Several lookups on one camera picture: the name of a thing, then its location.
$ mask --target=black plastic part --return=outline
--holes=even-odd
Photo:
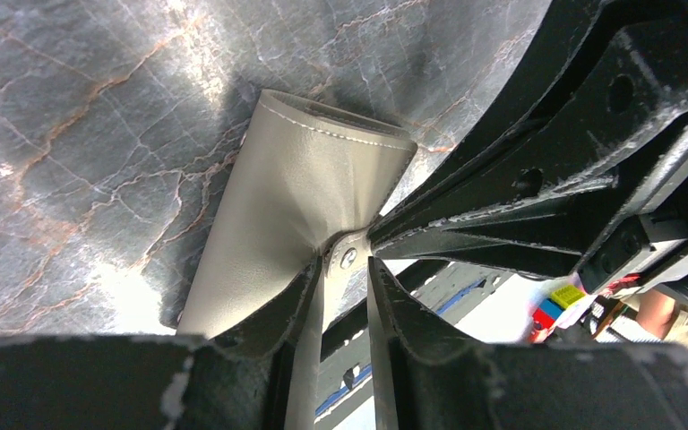
[[[498,147],[505,145],[502,139],[505,134],[525,134],[541,126],[545,115],[532,115],[532,110],[553,88],[563,65],[577,55],[601,7],[599,0],[554,0],[526,54],[483,118],[434,174],[395,211],[407,210],[425,196],[451,188],[454,183],[448,178],[457,178],[455,172],[468,170],[469,165],[483,167],[497,152],[503,151]],[[567,98],[570,89],[561,88],[558,92]]]
[[[486,345],[369,265],[377,428],[688,429],[687,349]]]
[[[0,428],[312,429],[322,264],[213,341],[0,340]]]

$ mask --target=yellow toy block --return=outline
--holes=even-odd
[[[550,294],[550,298],[563,309],[568,309],[569,306],[585,296],[583,291],[570,284]]]

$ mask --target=white stitching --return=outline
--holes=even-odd
[[[331,133],[331,132],[327,132],[327,131],[325,131],[325,130],[321,130],[320,128],[314,128],[314,127],[311,127],[311,126],[309,126],[309,125],[301,124],[301,123],[299,123],[298,121],[294,121],[293,119],[289,118],[288,116],[285,116],[285,115],[281,114],[280,112],[277,112],[277,111],[273,110],[272,108],[268,107],[267,105],[265,105],[265,104],[262,103],[262,102],[259,102],[259,104],[260,104],[260,106],[262,106],[263,108],[266,108],[266,109],[268,109],[269,111],[271,111],[273,114],[275,114],[275,115],[277,115],[277,116],[280,116],[281,118],[283,118],[283,119],[289,121],[291,124],[299,125],[299,126],[302,127],[302,128],[306,128],[306,129],[312,130],[312,131],[314,131],[314,132],[323,133],[323,134],[328,134],[328,135],[331,136],[331,137],[336,137],[336,138],[339,138],[339,139],[344,139],[344,140],[346,140],[346,141],[352,141],[352,142],[358,142],[358,143],[365,143],[365,144],[367,144],[367,145],[383,146],[384,148],[392,148],[393,150],[400,150],[400,151],[404,151],[404,150],[405,150],[405,151],[408,151],[408,152],[412,152],[412,150],[409,150],[409,149],[406,149],[406,148],[400,148],[399,146],[392,146],[392,145],[386,145],[386,144],[383,144],[383,143],[376,143],[376,142],[370,142],[370,141],[363,141],[362,139],[356,139],[356,138],[354,138],[354,137],[348,137],[348,136],[344,136],[344,135],[341,135],[341,134]]]
[[[307,107],[307,110],[309,110],[310,112],[314,112],[315,114],[317,114],[317,115],[319,115],[319,116],[322,116],[322,117],[324,117],[324,118],[328,118],[328,119],[332,119],[332,120],[334,120],[334,121],[339,121],[339,122],[341,122],[341,123],[346,123],[346,124],[349,124],[349,125],[353,125],[353,126],[358,127],[358,128],[365,128],[366,130],[370,130],[371,132],[378,132],[378,133],[384,133],[384,134],[391,134],[391,131],[389,131],[389,130],[386,130],[386,129],[383,129],[383,128],[380,128],[380,127],[376,127],[376,126],[374,126],[374,125],[371,126],[371,125],[359,124],[359,123],[356,123],[356,122],[354,122],[354,121],[348,120],[348,119],[346,119],[346,118],[342,118],[342,117],[340,117],[340,116],[336,116],[336,115],[334,115],[334,114],[327,114],[327,113],[325,113],[325,112],[321,112],[320,110],[317,110],[317,109],[315,109],[315,108],[313,108],[313,107]]]

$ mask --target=blue stripe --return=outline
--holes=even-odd
[[[455,295],[450,297],[450,299],[444,302],[443,305],[439,306],[439,309],[436,310],[436,314],[441,315],[447,312],[451,307],[456,305],[463,297],[465,297],[471,289],[478,287],[479,285],[481,285],[483,281],[483,279],[479,279],[476,282],[470,284],[469,286],[455,293]],[[357,376],[355,376],[355,380],[352,382],[352,389],[354,389],[361,382],[363,382],[366,379],[366,377],[368,377],[372,372],[373,369],[371,365],[366,365],[365,367],[363,367],[363,370]],[[330,396],[328,396],[328,398],[326,398],[326,400],[323,401],[323,403],[321,403],[321,406],[319,406],[315,410],[315,416],[319,417],[323,412],[328,410],[328,408],[330,408],[331,406],[336,404],[336,402],[341,400],[341,398],[343,398],[347,394],[347,392],[349,392],[349,388],[347,388],[346,385],[334,391]]]
[[[370,365],[366,365],[365,367],[363,367],[362,372],[360,372],[359,374],[357,374],[357,376],[355,376],[355,380],[352,382],[352,388],[354,389],[355,387],[357,387],[372,372],[373,372],[373,370],[372,370]],[[326,411],[326,409],[330,408],[334,403],[336,403],[342,397],[344,397],[344,395],[347,394],[347,391],[349,391],[349,388],[347,388],[347,386],[345,385],[345,386],[339,388],[338,390],[336,390],[332,395],[328,396],[328,399],[326,399],[321,404],[321,406],[319,406],[315,410],[315,416],[319,417],[323,412]]]
[[[558,306],[556,302],[550,300],[549,298],[542,301],[542,303],[539,305],[539,309],[541,309],[545,314],[550,315],[550,318],[552,318],[553,321],[557,321],[557,319],[560,318],[560,315],[563,313],[563,309]]]

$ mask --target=bolt hole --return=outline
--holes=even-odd
[[[539,194],[543,181],[542,171],[538,168],[532,168],[518,176],[518,180],[515,181],[513,186],[518,190],[520,196],[525,199]]]
[[[355,262],[357,259],[357,249],[355,248],[349,248],[347,252],[344,253],[344,256],[341,257],[341,264],[340,267],[341,269],[349,269],[352,267],[352,263]]]
[[[634,98],[634,84],[628,76],[613,79],[607,94],[607,105],[610,112],[620,114],[629,108]]]

